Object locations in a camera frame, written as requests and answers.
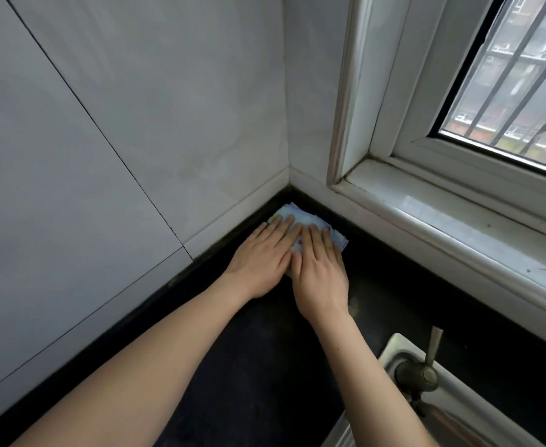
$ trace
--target right hand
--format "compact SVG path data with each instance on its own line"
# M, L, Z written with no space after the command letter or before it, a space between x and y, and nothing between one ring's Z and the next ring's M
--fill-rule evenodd
M293 253L291 271L300 313L314 327L348 314L349 282L341 251L316 225L302 229L302 254Z

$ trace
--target light blue cloth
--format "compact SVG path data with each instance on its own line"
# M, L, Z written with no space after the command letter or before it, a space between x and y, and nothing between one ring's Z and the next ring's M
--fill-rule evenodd
M341 251L343 251L343 249L345 249L345 247L347 246L347 239L342 234L340 234L335 229L333 229L328 222L317 217L315 214L311 214L311 213L308 213L307 211L301 210L293 202L291 204L285 204L283 207L277 210L275 214L269 218L269 223L277 215L281 215L283 219L285 220L285 218L287 218L291 214L294 215L294 223L291 225L290 229L297 223L301 223L303 226L310 226L311 224L316 224L320 230L324 228L329 229L329 233L331 234L331 240L337 243L337 246L339 246L339 249ZM294 245L291 247L291 250L302 252L302 236L301 235L298 238L298 240L296 240Z

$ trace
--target white window frame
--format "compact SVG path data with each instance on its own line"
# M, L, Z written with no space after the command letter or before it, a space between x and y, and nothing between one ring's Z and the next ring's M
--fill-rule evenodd
M369 153L546 233L546 166L429 137L493 2L411 1Z

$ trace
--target sink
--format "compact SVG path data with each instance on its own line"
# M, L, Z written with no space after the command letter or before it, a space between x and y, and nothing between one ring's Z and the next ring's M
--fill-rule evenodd
M401 334L393 334L379 362L395 381L396 368L405 361L423 362L425 353ZM542 446L536 438L501 413L462 381L434 362L439 387L424 392L418 408L420 419L443 447ZM411 397L404 393L411 402ZM352 447L356 443L345 413L341 415L322 447Z

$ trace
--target faucet handle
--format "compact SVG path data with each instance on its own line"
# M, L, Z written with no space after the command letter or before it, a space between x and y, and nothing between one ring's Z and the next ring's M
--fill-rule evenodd
M440 339L443 337L443 330L437 328L436 326L432 327L432 332L430 333L430 342L428 344L428 351L426 352L426 360L424 363L428 367L432 367L434 363L434 358L436 357L436 352L439 350Z

